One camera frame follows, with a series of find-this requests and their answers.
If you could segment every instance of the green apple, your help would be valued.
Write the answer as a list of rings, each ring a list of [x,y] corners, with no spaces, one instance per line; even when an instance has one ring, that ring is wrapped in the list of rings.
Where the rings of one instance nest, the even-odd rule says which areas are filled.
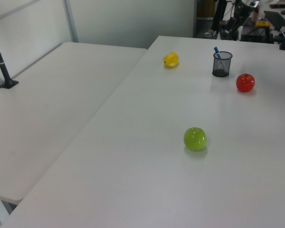
[[[202,129],[198,127],[192,127],[186,130],[184,134],[184,143],[188,149],[199,151],[206,146],[207,137]]]

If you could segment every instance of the equipment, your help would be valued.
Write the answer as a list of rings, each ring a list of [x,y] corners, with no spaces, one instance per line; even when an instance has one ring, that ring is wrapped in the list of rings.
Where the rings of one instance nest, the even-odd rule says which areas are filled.
[[[249,15],[253,11],[258,12],[259,3],[260,1],[258,0],[240,0],[238,2],[234,10],[235,21],[230,29],[227,39],[234,39],[234,34],[236,33],[237,29],[244,24]]]
[[[285,4],[270,4],[269,7],[271,9],[283,9],[285,8]]]
[[[2,88],[10,89],[14,85],[18,84],[18,81],[14,81],[10,78],[9,72],[5,66],[5,63],[3,61],[1,53],[0,53],[0,69],[1,69],[1,72],[2,72],[2,74],[4,76],[4,80],[5,80],[5,83],[2,86]]]
[[[266,41],[266,30],[255,26],[243,26],[241,41],[264,43]]]
[[[267,19],[275,27],[275,30],[279,31],[285,26],[285,19],[278,13],[273,11],[264,11]]]

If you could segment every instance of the table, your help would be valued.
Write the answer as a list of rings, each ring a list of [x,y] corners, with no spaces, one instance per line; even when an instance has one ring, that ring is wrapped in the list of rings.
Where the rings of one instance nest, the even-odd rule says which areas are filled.
[[[145,51],[65,43],[0,89],[0,200],[26,196]]]
[[[233,54],[229,77],[211,74],[215,46]],[[171,51],[176,68],[163,66]],[[256,79],[247,94],[235,86],[245,72]],[[199,152],[183,143],[194,126],[208,136]],[[11,227],[285,228],[285,51],[158,37]]]

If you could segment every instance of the yellow object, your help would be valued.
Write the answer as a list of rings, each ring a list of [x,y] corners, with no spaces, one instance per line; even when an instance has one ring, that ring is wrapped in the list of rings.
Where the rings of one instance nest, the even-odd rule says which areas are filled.
[[[256,27],[269,28],[270,24],[268,20],[257,20]]]
[[[174,67],[179,63],[179,56],[176,52],[171,52],[163,58],[163,63],[168,67]]]

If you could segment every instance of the white wall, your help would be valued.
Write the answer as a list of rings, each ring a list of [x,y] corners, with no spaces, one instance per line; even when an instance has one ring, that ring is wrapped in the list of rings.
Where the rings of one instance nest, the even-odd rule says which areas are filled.
[[[22,7],[23,5],[26,5],[32,1],[36,2],[38,0],[0,0],[0,16],[16,10],[17,8]]]
[[[159,36],[193,36],[196,0],[66,0],[82,43],[149,48]]]
[[[71,36],[63,0],[40,0],[0,19],[0,51],[12,78],[67,41]]]

